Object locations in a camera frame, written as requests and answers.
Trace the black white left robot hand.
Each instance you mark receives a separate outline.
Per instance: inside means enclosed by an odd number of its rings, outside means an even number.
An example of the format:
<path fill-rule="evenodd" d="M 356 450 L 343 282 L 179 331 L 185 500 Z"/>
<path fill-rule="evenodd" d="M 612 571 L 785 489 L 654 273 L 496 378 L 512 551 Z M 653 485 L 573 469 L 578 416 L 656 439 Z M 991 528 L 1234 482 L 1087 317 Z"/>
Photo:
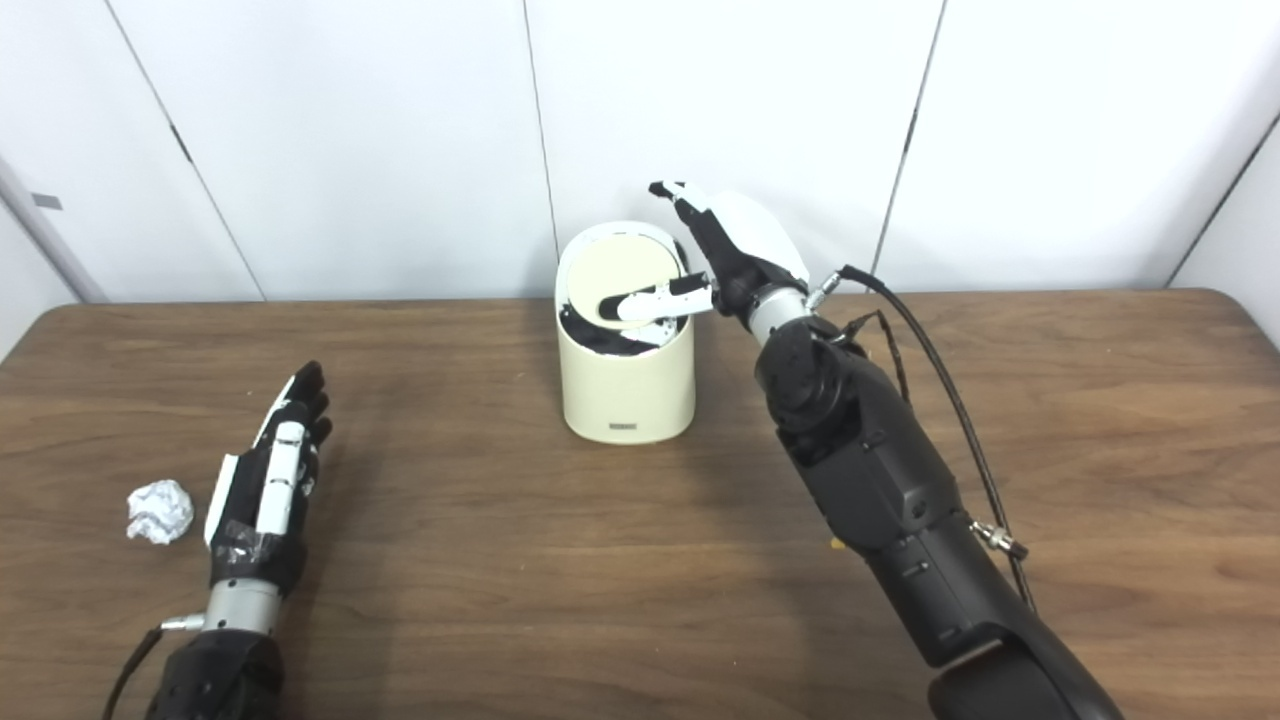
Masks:
<path fill-rule="evenodd" d="M 305 573 L 303 533 L 333 429 L 323 365 L 311 360 L 283 386 L 252 445 L 218 473 L 204 528 L 210 585 L 265 582 L 288 596 Z"/>

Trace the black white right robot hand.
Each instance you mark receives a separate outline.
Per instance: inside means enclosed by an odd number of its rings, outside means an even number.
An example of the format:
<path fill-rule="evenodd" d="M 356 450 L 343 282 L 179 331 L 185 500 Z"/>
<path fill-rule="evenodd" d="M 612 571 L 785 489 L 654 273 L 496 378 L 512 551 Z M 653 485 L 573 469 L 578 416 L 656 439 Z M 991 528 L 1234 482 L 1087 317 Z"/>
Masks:
<path fill-rule="evenodd" d="M 658 322 L 717 311 L 754 333 L 808 316 L 809 272 L 780 222 L 736 192 L 707 193 L 682 181 L 657 181 L 650 195 L 671 202 L 709 269 L 603 299 L 608 322 Z"/>

